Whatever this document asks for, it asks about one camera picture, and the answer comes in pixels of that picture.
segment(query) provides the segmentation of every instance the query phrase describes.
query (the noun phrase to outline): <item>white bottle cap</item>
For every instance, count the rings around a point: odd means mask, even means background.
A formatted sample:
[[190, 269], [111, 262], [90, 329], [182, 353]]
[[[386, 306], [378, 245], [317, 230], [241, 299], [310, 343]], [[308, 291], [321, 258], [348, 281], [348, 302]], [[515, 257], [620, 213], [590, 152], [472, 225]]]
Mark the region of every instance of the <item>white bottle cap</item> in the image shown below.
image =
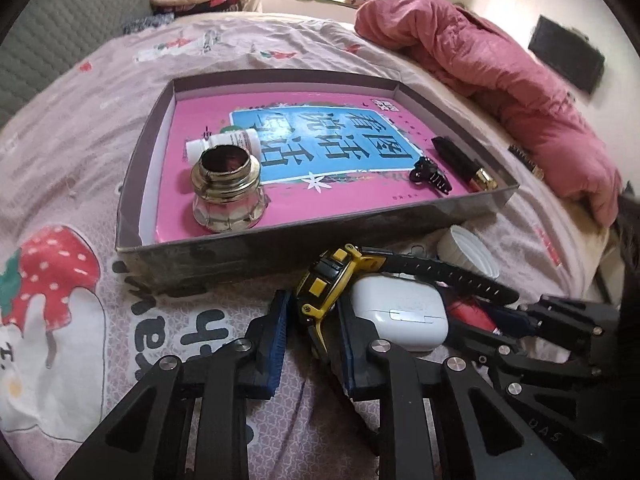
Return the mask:
[[194, 166], [205, 150], [222, 144], [232, 144], [240, 146], [247, 150], [255, 158], [262, 158], [262, 149], [260, 147], [260, 138], [258, 132], [253, 128], [246, 130], [231, 130], [222, 134], [213, 134], [209, 139], [196, 139], [188, 141], [185, 146], [187, 148], [187, 160], [190, 166]]

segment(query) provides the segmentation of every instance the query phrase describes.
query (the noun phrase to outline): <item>black watch strap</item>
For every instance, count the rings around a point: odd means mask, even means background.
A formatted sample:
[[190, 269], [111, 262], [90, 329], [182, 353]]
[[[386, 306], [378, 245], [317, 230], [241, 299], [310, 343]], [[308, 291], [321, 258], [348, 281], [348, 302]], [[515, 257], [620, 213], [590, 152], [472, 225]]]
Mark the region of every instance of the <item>black watch strap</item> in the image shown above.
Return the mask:
[[378, 272], [411, 274], [428, 282], [449, 285], [460, 296], [477, 296], [493, 304], [515, 303], [520, 298], [517, 290], [445, 262], [397, 254], [385, 249], [360, 247], [363, 256], [384, 256], [385, 262]]

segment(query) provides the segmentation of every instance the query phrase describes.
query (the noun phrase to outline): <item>pink comforter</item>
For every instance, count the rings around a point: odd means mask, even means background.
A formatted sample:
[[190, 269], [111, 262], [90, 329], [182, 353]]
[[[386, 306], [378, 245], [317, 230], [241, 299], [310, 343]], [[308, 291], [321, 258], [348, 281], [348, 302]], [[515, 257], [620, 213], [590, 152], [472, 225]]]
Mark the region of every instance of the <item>pink comforter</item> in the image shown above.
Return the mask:
[[604, 143], [551, 70], [496, 25], [446, 0], [371, 0], [355, 30], [472, 98], [530, 151], [556, 195], [586, 196], [596, 220], [613, 223], [622, 181]]

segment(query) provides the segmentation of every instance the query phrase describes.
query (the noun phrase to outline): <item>yellow watch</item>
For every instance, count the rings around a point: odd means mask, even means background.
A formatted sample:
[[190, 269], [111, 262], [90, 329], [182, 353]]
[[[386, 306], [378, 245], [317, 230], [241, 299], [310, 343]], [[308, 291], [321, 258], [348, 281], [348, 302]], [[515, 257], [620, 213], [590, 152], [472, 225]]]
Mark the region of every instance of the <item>yellow watch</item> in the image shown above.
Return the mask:
[[296, 289], [299, 316], [309, 327], [314, 348], [322, 360], [327, 356], [322, 320], [358, 272], [412, 274], [428, 282], [445, 283], [461, 296], [477, 296], [493, 304], [514, 303], [520, 297], [508, 286], [445, 262], [346, 244], [322, 253]]

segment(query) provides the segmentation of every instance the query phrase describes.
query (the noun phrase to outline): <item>quilted cushion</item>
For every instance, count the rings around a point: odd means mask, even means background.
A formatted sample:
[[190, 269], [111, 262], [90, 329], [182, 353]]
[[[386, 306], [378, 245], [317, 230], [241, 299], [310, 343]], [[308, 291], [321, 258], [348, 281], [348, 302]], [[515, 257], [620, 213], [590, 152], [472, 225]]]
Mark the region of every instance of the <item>quilted cushion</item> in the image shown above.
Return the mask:
[[0, 44], [0, 128], [125, 23], [150, 14], [148, 0], [30, 0]]

